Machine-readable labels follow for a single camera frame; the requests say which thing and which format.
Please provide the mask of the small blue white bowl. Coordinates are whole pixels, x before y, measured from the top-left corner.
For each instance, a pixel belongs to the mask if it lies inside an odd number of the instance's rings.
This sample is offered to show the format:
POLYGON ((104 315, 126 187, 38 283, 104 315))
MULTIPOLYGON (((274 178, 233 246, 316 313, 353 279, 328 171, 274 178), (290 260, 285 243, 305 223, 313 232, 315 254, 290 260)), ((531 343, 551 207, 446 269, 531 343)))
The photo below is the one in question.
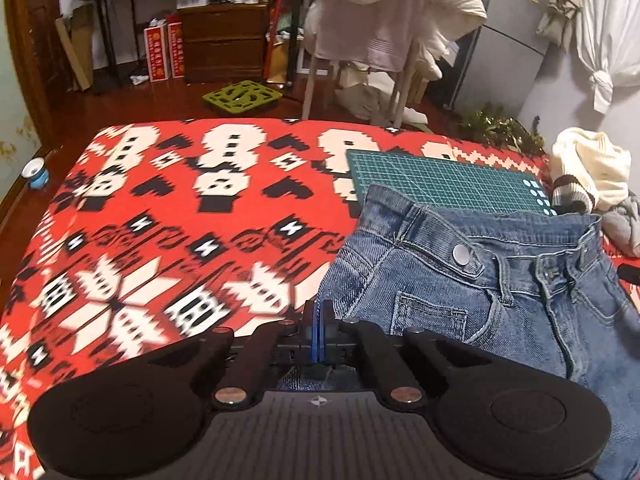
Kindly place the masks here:
POLYGON ((41 190, 49 182, 49 171, 43 157, 31 159, 23 168, 21 176, 32 190, 41 190))

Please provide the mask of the silver refrigerator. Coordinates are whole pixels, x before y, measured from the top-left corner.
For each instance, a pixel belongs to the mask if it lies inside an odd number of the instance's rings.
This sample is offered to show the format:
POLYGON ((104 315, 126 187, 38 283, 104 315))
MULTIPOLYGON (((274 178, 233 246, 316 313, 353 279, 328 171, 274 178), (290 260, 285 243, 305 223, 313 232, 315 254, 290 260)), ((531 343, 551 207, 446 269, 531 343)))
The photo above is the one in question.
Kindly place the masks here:
POLYGON ((482 0, 484 24, 457 42, 444 105, 460 114, 490 103, 511 116, 522 109, 532 90, 549 40, 537 27, 549 0, 482 0))

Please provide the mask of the green christmas garland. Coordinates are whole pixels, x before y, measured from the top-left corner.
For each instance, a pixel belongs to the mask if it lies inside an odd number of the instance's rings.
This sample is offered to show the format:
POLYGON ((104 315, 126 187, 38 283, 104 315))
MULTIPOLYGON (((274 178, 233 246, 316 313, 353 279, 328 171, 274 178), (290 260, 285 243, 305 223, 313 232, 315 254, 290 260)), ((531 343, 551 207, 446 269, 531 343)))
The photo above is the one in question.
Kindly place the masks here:
POLYGON ((464 140, 528 156, 544 154, 544 138, 538 131, 539 118, 527 129, 504 112, 501 105, 487 102, 461 118, 458 133, 464 140))

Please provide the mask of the pink towel on chair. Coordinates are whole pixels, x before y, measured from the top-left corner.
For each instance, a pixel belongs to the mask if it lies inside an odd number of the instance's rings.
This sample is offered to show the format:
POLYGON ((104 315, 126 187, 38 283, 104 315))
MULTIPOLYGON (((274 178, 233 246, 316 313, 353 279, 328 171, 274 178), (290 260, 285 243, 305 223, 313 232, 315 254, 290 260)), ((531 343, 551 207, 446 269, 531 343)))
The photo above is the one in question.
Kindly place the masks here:
POLYGON ((425 7, 426 0, 314 0, 305 18, 304 47, 322 60, 397 73, 419 35, 425 7))

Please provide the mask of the blue denim jeans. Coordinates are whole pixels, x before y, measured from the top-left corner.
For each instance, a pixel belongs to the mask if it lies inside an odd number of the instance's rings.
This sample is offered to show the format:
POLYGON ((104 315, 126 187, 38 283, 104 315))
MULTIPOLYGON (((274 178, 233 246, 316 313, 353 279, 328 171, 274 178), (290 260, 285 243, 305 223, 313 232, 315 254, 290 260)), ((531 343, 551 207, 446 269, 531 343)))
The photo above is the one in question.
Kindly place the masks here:
POLYGON ((639 313, 594 214, 435 209, 369 188, 317 298, 338 318, 419 327, 577 382, 613 421, 597 474, 639 474, 639 313))

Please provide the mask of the grey knit garment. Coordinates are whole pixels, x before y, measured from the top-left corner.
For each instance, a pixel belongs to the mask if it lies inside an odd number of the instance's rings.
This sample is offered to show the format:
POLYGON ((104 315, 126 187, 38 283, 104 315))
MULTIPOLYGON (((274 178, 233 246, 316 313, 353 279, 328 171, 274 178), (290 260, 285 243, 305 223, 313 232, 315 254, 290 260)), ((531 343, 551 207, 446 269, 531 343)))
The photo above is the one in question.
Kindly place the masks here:
POLYGON ((627 257, 639 258, 639 197, 630 194, 602 216, 608 239, 627 257))

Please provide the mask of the red patterned blanket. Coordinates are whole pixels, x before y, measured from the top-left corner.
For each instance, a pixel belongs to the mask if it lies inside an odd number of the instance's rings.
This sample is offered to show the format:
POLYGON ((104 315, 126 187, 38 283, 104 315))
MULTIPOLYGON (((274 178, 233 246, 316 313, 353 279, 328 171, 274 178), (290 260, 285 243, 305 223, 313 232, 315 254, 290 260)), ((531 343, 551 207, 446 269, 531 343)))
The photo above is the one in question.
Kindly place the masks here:
POLYGON ((527 172, 542 158, 333 122, 202 119, 100 131, 62 182, 1 320, 1 474, 42 474, 28 414, 51 387, 318 300, 364 201, 348 150, 527 172))

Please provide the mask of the dark wooden drawer cabinet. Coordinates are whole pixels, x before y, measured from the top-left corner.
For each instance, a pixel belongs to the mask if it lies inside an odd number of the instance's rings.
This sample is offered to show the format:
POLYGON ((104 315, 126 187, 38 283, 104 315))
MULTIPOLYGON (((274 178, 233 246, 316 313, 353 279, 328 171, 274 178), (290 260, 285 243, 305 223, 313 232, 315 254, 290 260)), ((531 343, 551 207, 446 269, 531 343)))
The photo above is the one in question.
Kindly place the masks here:
POLYGON ((269 27, 266 4, 215 3, 178 14, 186 81, 262 79, 269 27))

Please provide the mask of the red white box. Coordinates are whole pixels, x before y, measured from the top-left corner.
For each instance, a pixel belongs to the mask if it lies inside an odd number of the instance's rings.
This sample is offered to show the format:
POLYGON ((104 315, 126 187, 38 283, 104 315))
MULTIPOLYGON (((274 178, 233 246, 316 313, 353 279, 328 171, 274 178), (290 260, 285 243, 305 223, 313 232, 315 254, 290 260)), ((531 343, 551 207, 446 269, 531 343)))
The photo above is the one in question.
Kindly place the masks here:
POLYGON ((169 78, 165 29, 166 26, 160 24, 148 27, 143 32, 146 62, 151 82, 164 81, 169 78))

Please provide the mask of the cream knit sweater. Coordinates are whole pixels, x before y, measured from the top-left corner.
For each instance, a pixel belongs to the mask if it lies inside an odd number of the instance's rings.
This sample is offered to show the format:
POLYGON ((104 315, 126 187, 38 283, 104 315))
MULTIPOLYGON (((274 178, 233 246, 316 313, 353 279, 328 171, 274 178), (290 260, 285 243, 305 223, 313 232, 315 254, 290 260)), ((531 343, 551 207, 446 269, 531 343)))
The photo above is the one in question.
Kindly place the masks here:
POLYGON ((630 151, 603 131, 564 129, 549 162, 552 207, 558 214, 608 211, 629 196, 630 151))

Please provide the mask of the green cutting mat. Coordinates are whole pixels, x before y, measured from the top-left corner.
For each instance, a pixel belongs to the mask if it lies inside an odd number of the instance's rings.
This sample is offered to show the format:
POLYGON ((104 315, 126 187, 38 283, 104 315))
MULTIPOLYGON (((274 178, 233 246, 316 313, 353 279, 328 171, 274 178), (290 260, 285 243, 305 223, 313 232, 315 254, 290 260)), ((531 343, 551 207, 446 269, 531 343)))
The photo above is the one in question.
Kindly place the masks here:
POLYGON ((430 207, 556 215, 541 182, 527 172, 376 151, 348 150, 346 158, 360 202, 378 184, 430 207))

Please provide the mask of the white tied curtain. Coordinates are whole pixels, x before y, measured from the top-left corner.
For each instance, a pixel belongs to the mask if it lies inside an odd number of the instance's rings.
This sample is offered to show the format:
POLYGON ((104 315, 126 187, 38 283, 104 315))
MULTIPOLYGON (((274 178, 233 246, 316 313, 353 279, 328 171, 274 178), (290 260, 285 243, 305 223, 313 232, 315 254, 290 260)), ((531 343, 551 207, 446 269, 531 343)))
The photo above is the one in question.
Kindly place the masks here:
POLYGON ((582 0, 576 44, 589 73, 592 108, 604 115, 615 89, 639 84, 639 0, 582 0))

